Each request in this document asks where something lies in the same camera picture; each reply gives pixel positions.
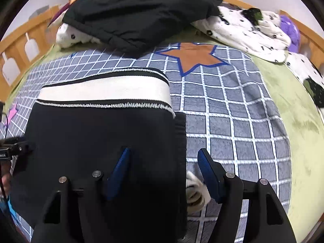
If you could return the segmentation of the black pants with white stripe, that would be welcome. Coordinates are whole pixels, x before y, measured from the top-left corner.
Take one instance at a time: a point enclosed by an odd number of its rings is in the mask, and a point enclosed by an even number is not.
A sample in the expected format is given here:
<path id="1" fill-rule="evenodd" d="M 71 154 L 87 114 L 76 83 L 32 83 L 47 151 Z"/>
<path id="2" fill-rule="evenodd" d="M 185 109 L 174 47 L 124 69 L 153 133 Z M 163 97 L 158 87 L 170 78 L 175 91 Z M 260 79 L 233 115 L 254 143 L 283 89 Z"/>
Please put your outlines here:
<path id="1" fill-rule="evenodd" d="M 160 70 L 130 67 L 41 88 L 24 137 L 25 171 L 13 174 L 13 209 L 34 228 L 66 176 L 82 187 L 112 173 L 130 150 L 109 220 L 113 242 L 178 242 L 187 231 L 186 116 L 171 104 Z"/>

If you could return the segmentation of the green bed sheet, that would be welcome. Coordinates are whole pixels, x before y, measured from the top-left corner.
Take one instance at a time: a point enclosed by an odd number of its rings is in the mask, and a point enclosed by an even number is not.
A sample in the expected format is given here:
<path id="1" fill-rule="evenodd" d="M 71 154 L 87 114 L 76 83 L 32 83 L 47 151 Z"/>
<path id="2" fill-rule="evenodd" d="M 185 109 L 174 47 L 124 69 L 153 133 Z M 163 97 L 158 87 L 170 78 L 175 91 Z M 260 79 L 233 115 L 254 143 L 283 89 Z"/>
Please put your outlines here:
<path id="1" fill-rule="evenodd" d="M 1 136 L 21 135 L 43 85 L 125 67 L 152 67 L 170 81 L 176 111 L 187 114 L 187 168 L 200 176 L 197 151 L 241 178 L 270 181 L 288 212 L 297 242 L 323 213 L 323 121 L 310 95 L 285 64 L 272 64 L 219 45 L 225 64 L 198 66 L 181 76 L 176 58 L 150 50 L 139 59 L 95 45 L 52 47 L 22 77 L 6 104 L 15 115 Z"/>

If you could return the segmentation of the blue grid blanket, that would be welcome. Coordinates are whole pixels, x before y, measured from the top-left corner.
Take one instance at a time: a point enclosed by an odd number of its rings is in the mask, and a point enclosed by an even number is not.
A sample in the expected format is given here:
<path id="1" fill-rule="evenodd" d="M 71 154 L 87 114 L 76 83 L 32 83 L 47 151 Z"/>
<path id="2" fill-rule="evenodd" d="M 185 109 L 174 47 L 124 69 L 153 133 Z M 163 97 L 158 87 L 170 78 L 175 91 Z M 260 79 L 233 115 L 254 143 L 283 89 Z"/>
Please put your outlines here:
<path id="1" fill-rule="evenodd" d="M 206 148 L 241 178 L 269 179 L 288 208 L 286 129 L 260 70 L 239 50 L 174 43 L 139 59 L 81 50 L 33 67 L 13 109 L 1 135 L 37 144 L 27 168 L 14 168 L 9 201 L 28 240 L 55 180 L 111 172 L 125 145 L 148 146 L 140 169 L 150 178 L 161 174 L 178 196 L 185 172 L 199 174 L 197 152 Z"/>

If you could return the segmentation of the black jacket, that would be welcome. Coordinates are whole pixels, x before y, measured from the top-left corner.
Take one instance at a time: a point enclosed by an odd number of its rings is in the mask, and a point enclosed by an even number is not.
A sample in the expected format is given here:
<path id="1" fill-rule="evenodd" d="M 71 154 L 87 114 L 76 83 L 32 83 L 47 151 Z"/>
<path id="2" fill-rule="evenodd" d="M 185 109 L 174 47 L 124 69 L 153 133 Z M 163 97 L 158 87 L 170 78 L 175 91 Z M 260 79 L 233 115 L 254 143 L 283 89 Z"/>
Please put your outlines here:
<path id="1" fill-rule="evenodd" d="M 223 0 L 76 0 L 63 23 L 131 57 L 181 32 L 191 23 L 218 16 Z"/>

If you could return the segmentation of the white floral quilt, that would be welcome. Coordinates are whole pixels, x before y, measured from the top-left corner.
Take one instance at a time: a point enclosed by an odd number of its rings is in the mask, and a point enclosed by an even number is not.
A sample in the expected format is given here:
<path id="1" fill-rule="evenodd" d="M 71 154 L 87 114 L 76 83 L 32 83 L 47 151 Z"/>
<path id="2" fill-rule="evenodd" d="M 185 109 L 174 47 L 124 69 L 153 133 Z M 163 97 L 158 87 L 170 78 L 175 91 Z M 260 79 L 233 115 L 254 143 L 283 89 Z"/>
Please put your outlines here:
<path id="1" fill-rule="evenodd" d="M 50 21 L 58 26 L 56 43 L 69 48 L 77 43 L 102 43 L 63 23 L 71 4 L 63 7 Z M 318 107 L 323 107 L 323 76 L 304 55 L 289 52 L 291 39 L 280 28 L 280 15 L 257 8 L 232 10 L 218 7 L 220 14 L 197 20 L 190 25 L 225 45 L 272 63 L 284 63 L 308 90 Z"/>

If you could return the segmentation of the purple plush toy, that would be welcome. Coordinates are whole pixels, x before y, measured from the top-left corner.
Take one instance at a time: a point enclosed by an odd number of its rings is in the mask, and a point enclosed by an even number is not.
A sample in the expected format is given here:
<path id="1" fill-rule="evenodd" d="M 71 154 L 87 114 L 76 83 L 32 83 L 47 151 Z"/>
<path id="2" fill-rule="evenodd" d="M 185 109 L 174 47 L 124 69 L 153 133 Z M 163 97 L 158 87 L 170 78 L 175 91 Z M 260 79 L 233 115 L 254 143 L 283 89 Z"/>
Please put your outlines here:
<path id="1" fill-rule="evenodd" d="M 281 30 L 288 35 L 291 39 L 291 45 L 288 48 L 289 52 L 298 53 L 301 37 L 300 32 L 296 24 L 286 15 L 280 15 L 281 19 Z"/>

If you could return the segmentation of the wooden bed frame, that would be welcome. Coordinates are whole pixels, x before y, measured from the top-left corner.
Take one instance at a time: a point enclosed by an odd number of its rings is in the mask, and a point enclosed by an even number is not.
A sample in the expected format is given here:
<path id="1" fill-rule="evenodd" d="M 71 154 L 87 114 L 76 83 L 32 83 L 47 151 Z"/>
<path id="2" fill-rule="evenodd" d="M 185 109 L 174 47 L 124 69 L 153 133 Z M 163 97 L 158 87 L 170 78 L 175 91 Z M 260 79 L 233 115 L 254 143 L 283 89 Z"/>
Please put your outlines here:
<path id="1" fill-rule="evenodd" d="M 8 83 L 4 75 L 1 75 L 1 101 L 3 103 L 9 98 L 25 71 L 45 55 L 54 44 L 57 28 L 47 28 L 47 25 L 58 10 L 57 5 L 51 7 L 19 26 L 1 41 L 1 69 L 7 67 L 14 73 L 14 81 L 11 83 Z M 320 67 L 323 64 L 323 38 L 287 12 L 280 10 L 279 13 L 288 16 L 296 24 L 300 31 L 302 44 L 310 47 L 310 61 L 316 67 Z"/>

